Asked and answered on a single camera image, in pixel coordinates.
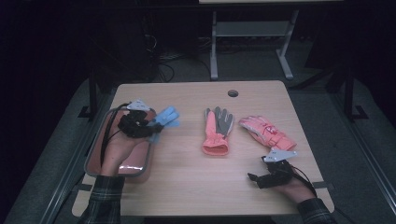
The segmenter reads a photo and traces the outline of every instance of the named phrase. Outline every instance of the glove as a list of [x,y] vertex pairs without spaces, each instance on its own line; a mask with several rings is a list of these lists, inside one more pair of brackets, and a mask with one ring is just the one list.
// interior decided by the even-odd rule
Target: glove
[[239,124],[246,128],[251,136],[266,147],[277,147],[290,150],[296,143],[277,129],[263,116],[249,116],[239,120]]
[[[180,125],[180,122],[177,120],[179,117],[178,112],[172,106],[168,106],[159,113],[154,119],[152,119],[148,126],[159,126],[162,128],[169,128],[169,127],[177,127]],[[150,143],[158,143],[160,141],[160,132],[154,133],[148,141]]]
[[226,155],[228,153],[228,134],[233,127],[233,115],[229,114],[226,109],[221,110],[217,106],[215,112],[208,108],[205,111],[205,116],[204,153],[212,156]]

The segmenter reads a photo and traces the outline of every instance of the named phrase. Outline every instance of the hand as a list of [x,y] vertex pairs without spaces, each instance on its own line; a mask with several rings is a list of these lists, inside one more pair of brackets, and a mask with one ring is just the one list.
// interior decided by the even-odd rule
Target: hand
[[286,195],[295,203],[301,203],[305,200],[316,198],[314,193],[295,177],[293,177],[288,184],[276,186],[272,189]]
[[113,129],[108,142],[105,159],[102,165],[101,175],[116,176],[120,165],[125,161],[136,145],[147,138],[132,138],[121,132],[118,128]]

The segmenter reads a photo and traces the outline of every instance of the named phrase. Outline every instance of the shirt sleeve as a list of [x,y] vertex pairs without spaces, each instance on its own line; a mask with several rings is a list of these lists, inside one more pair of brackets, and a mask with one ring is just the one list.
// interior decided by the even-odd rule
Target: shirt sleeve
[[304,224],[337,223],[319,198],[308,199],[297,205]]
[[124,181],[122,176],[97,176],[88,207],[78,223],[120,223],[120,199]]

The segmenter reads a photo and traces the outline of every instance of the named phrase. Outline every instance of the orange glove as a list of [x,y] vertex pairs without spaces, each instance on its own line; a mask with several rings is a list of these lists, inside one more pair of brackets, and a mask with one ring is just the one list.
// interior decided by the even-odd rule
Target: orange glove
[[228,153],[228,134],[233,127],[233,115],[226,109],[221,110],[218,106],[215,112],[209,108],[205,111],[206,116],[206,140],[203,143],[204,153],[212,156],[223,156]]
[[293,140],[263,116],[249,116],[246,119],[239,120],[239,124],[246,128],[254,139],[266,147],[290,150],[296,146]]

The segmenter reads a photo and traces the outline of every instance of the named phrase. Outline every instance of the person's left hand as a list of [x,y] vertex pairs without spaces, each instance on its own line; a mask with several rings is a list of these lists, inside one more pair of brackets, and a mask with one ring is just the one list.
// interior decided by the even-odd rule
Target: person's left hand
[[119,172],[120,165],[125,161],[136,145],[147,140],[147,138],[132,138],[119,131],[112,130],[112,136],[108,142],[105,159],[102,165],[101,175],[115,176]]

